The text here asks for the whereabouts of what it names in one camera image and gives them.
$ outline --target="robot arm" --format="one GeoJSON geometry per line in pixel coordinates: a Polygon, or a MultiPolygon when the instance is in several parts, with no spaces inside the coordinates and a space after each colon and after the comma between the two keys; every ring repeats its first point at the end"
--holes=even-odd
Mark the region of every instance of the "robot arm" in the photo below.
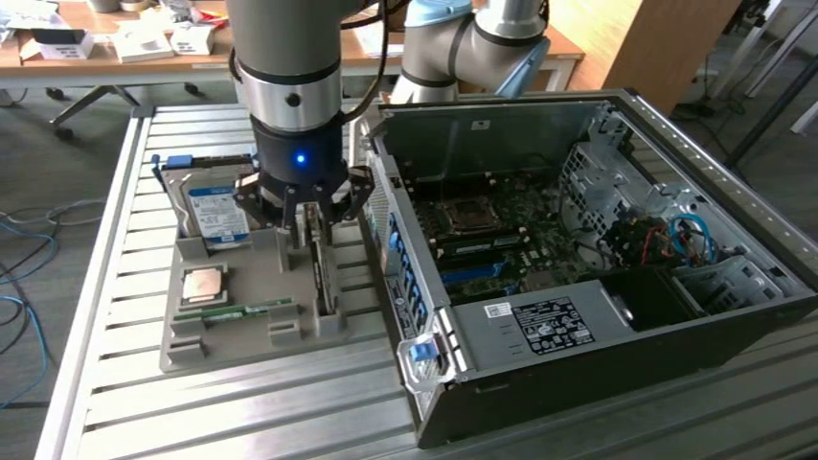
{"type": "MultiPolygon", "coordinates": [[[[342,127],[361,111],[342,112],[341,69],[342,21],[373,3],[227,0],[231,65],[251,112],[259,162],[259,172],[238,181],[234,196],[266,227],[294,231],[303,202],[318,204],[328,225],[353,220],[374,189],[369,168],[349,169],[343,157],[342,127]],[[350,192],[334,202],[347,181],[350,192]]],[[[547,48],[543,5],[543,0],[490,0],[473,14],[470,0],[414,0],[394,98],[454,100],[457,79],[517,97],[547,48]]],[[[381,12],[386,19],[387,9],[381,12]]],[[[374,96],[371,91],[362,108],[374,96]]]]}
{"type": "Polygon", "coordinates": [[[227,0],[240,79],[258,143],[259,172],[236,185],[243,209],[267,227],[294,230],[295,209],[353,220],[373,191],[363,167],[343,158],[341,24],[362,0],[227,0]],[[350,181],[341,202],[332,195],[350,181]]]}

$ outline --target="motherboard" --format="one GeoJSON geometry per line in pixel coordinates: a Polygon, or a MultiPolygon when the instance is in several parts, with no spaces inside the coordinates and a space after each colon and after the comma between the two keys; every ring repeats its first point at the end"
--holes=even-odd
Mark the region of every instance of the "motherboard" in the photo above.
{"type": "Polygon", "coordinates": [[[410,196],[454,305],[563,286],[603,268],[603,258],[578,254],[582,229],[565,228],[550,174],[419,182],[410,196]]]}

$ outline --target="aluminum work table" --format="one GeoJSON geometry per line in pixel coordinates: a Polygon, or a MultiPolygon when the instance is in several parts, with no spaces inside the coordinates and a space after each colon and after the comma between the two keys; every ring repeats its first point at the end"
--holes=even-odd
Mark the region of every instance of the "aluminum work table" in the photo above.
{"type": "Polygon", "coordinates": [[[240,105],[136,110],[39,460],[766,459],[818,447],[816,314],[719,369],[431,450],[414,446],[386,331],[298,356],[164,375],[176,219],[148,161],[154,154],[243,153],[252,142],[240,105]]]}

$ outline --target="chair leg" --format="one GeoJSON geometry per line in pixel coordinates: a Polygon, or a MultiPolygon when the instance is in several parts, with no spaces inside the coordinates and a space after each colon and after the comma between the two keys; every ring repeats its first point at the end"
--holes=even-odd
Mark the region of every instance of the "chair leg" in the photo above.
{"type": "Polygon", "coordinates": [[[79,99],[79,101],[72,103],[71,106],[66,110],[63,110],[63,113],[60,113],[56,118],[50,121],[50,123],[55,127],[59,127],[66,122],[66,120],[72,118],[83,108],[95,103],[108,92],[110,86],[95,86],[95,88],[88,92],[88,94],[86,94],[79,99]]]}
{"type": "Polygon", "coordinates": [[[116,94],[134,107],[139,107],[139,101],[123,86],[111,86],[111,94],[116,94]]]}

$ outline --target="wooden cabinet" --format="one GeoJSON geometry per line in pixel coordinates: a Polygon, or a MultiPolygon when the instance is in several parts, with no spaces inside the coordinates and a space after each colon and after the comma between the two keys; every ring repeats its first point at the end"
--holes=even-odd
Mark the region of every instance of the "wooden cabinet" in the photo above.
{"type": "Polygon", "coordinates": [[[670,112],[739,3],[551,0],[551,26],[586,52],[569,89],[633,87],[670,112]]]}

